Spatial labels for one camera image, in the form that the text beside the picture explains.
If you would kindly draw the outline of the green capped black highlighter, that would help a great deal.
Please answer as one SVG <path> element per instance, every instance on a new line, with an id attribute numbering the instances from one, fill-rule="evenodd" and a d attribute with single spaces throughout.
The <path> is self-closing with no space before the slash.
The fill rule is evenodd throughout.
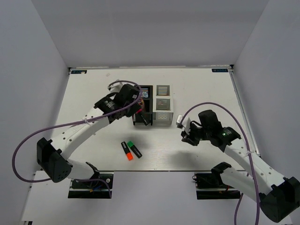
<path id="1" fill-rule="evenodd" d="M 138 158 L 141 158 L 143 156 L 132 141 L 127 142 L 127 145 Z"/>

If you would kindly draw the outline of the blue glue jar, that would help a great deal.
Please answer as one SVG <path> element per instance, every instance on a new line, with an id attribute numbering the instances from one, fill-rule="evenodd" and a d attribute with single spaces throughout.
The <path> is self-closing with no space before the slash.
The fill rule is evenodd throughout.
<path id="1" fill-rule="evenodd" d="M 142 98 L 149 98 L 149 93 L 147 91 L 143 91 Z"/>

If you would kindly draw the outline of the orange capped black highlighter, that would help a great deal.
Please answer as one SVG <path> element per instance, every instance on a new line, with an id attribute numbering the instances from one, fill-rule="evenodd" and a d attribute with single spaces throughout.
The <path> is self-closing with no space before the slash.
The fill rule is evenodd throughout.
<path id="1" fill-rule="evenodd" d="M 122 142 L 121 146 L 122 146 L 122 148 L 125 152 L 125 155 L 126 155 L 127 159 L 129 161 L 131 161 L 133 159 L 133 156 L 132 156 L 131 151 L 129 150 L 129 147 L 127 146 L 126 142 Z"/>

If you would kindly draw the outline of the pink tube with pins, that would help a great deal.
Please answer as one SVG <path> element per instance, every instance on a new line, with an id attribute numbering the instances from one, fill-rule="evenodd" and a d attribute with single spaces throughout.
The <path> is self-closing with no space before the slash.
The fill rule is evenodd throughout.
<path id="1" fill-rule="evenodd" d="M 145 105 L 144 105 L 144 100 L 141 98 L 139 99 L 139 102 L 138 102 L 140 108 L 141 108 L 141 111 L 145 111 Z"/>

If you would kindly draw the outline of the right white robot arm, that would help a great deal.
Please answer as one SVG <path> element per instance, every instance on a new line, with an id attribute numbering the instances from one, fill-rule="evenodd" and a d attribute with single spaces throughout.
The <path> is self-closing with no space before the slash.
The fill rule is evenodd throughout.
<path id="1" fill-rule="evenodd" d="M 212 183 L 217 187 L 231 186 L 255 202 L 264 215 L 275 223 L 281 222 L 300 206 L 300 182 L 287 178 L 274 170 L 257 154 L 247 149 L 246 142 L 231 127 L 223 127 L 212 110 L 198 115 L 200 123 L 179 115 L 176 125 L 182 129 L 182 141 L 197 146 L 200 141 L 209 141 L 223 153 L 234 159 L 248 174 L 235 170 L 222 162 L 213 167 Z"/>

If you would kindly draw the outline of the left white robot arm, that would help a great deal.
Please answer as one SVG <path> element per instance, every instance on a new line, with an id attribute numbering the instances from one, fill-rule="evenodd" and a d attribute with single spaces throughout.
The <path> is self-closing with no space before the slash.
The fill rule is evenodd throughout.
<path id="1" fill-rule="evenodd" d="M 99 170 L 89 162 L 71 160 L 72 153 L 97 131 L 123 117 L 142 114 L 142 88 L 137 85 L 114 82 L 109 94 L 97 101 L 81 121 L 73 123 L 60 135 L 37 142 L 37 163 L 54 182 L 65 178 L 84 182 L 94 187 L 100 180 Z"/>

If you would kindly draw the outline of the black mesh organizer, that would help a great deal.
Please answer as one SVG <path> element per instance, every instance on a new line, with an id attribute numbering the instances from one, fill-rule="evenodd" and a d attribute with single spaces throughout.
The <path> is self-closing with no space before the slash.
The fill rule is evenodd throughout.
<path id="1" fill-rule="evenodd" d="M 142 92 L 147 91 L 149 93 L 149 98 L 142 98 L 144 100 L 145 111 L 142 112 L 146 115 L 149 124 L 153 125 L 153 86 L 152 85 L 141 85 Z M 138 114 L 132 116 L 133 125 L 142 124 L 138 123 Z"/>

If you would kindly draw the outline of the white mesh organizer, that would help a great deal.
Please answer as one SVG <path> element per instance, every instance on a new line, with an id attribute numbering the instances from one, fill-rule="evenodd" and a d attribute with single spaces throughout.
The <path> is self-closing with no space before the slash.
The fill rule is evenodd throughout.
<path id="1" fill-rule="evenodd" d="M 153 125 L 170 126 L 173 121 L 173 90 L 171 85 L 155 85 L 153 90 Z"/>

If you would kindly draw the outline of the right blue corner label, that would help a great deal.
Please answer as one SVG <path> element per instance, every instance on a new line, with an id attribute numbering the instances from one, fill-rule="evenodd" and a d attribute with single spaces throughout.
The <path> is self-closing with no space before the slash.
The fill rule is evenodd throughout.
<path id="1" fill-rule="evenodd" d="M 227 68 L 212 68 L 211 70 L 213 73 L 228 73 Z"/>

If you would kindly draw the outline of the blue corner label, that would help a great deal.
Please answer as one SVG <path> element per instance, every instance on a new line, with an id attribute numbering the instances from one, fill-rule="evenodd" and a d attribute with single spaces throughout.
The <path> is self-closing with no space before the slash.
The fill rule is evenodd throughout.
<path id="1" fill-rule="evenodd" d="M 86 74 L 87 70 L 71 70 L 71 74 Z"/>
<path id="2" fill-rule="evenodd" d="M 228 73 L 227 68 L 212 68 L 211 70 L 213 73 Z"/>

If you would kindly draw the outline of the left blue corner label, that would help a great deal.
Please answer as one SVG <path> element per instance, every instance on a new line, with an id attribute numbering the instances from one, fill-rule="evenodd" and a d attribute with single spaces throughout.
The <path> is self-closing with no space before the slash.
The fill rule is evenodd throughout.
<path id="1" fill-rule="evenodd" d="M 87 70 L 71 70 L 71 74 L 86 74 Z"/>

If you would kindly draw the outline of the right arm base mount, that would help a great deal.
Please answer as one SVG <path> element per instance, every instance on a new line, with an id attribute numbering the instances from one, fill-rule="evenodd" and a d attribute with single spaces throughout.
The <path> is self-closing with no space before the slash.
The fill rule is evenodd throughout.
<path id="1" fill-rule="evenodd" d="M 222 162 L 211 169 L 210 172 L 199 172 L 192 176 L 195 182 L 197 200 L 231 200 L 239 199 L 240 191 L 224 184 L 220 174 L 232 166 Z"/>

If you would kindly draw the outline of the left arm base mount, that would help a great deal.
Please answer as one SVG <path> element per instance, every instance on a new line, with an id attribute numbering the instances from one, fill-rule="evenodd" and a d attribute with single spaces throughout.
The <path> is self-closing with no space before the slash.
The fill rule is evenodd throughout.
<path id="1" fill-rule="evenodd" d="M 69 187 L 69 199 L 111 199 L 113 193 L 113 172 L 101 172 L 94 165 L 86 162 L 86 165 L 93 171 L 88 178 L 79 178 L 79 181 L 72 180 Z"/>

